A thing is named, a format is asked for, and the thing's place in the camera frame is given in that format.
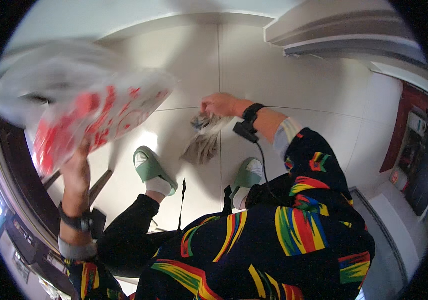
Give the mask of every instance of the wrist strap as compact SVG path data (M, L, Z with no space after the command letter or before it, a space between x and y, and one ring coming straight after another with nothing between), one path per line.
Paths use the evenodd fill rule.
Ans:
M62 210L62 201L59 203L58 209L61 220L64 221L67 226L82 232L91 231L91 228L94 225L94 219L92 219L90 211L83 212L82 215L79 217L69 217Z
M257 130L254 128L254 121L257 119L257 111L261 108L265 107L260 103L254 103L242 113L242 118L244 121L237 122L234 125L233 131L245 138L247 141L252 143L257 143L259 141L259 137L257 137Z
M265 107L266 106L262 105L261 103L254 103L246 108L246 110L242 113L242 118L249 123L254 123L254 121L257 119L257 111Z

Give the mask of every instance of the plastic bag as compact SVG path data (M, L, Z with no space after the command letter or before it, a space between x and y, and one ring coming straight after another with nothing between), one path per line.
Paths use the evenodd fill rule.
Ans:
M32 160L41 176L67 161L83 138L94 151L136 128L172 92L176 81L168 73L129 71L121 62L95 45L57 42L0 79L0 114L35 132Z

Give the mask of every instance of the green slide sandal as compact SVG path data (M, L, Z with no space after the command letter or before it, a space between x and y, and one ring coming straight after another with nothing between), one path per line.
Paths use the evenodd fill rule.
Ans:
M261 162L259 161L259 159L255 157L249 157L242 162L242 165L240 166L239 171L237 172L237 175L235 177L234 183L232 184L232 186L234 186L234 190L229 196L229 198L231 198L231 201L234 198L234 195L238 192L239 188L251 188L254 184L258 184L261 182L261 179L262 179L261 176L247 169L247 166L253 160L257 160L259 162L259 165L261 165Z
M151 149L149 149L149 147L141 146L137 148L136 151L134 151L134 155L132 156L132 161L134 162L134 165L136 163L136 154L138 154L139 152L143 153L147 157L147 160L136 168L136 172L137 174L139 174L139 177L142 182L145 183L147 180L159 176L171 185L171 192L168 196L174 195L174 193L178 189L177 182L172 180L171 177L167 175L167 173L157 161L156 154Z

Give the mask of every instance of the floor tile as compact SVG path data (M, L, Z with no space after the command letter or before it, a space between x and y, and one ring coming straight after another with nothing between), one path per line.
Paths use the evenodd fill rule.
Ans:
M379 170L391 143L393 130L394 124L362 121L351 160L345 171L349 187L362 188L377 182L380 176L385 177Z
M219 26L221 91L265 105L362 117L370 71L353 59L284 57L263 29Z
M107 214L109 224L145 192L145 185L137 175L133 153L142 145L159 156L159 162L179 184L173 196L161 203L159 213L153 218L158 227L175 230L181 209L182 180L186 179L186 194L182 209L182 226L198 217L219 211L220 162L214 157L207 165L194 167L179 156L195 134L190 119L199 109L186 108L154 112L142 125L121 139L89 155L91 169L100 161L107 161L114 174L96 199L100 210Z
M359 118L306 109L274 109L283 112L289 117L295 117L304 126L319 132L333 149L341 168L346 170L359 133L361 125ZM233 120L222 131L222 189L234 182L237 171L244 159L248 157L261 159L259 149L256 145L232 131L235 122L238 120ZM286 172L284 162L274 152L271 144L265 138L261 138L259 144L265 155L268 180L284 174Z
M219 92L217 25L179 26L135 35L110 47L132 67L162 68L179 80L158 110L200 106Z

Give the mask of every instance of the white tile floor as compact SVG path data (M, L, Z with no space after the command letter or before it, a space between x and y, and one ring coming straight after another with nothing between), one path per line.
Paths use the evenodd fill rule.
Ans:
M91 183L107 170L114 174L94 206L109 224L145 186L133 165L133 152L151 147L167 172L181 186L186 179L182 226L222 209L222 190L234 180L241 162L260 158L259 150L232 131L222 130L221 151L207 165L179 160L194 131L190 119L200 99L214 92L272 106L296 117L330 143L349 186L376 178L389 146L401 93L399 81L371 73L350 59L283 57L282 49L263 42L260 27L245 25L180 26L140 34L110 46L133 67L165 68L180 80L172 95L139 128L89 155ZM284 172L283 162L261 139L268 178ZM49 189L59 202L61 179ZM166 198L154 217L160 228L177 228L181 189Z

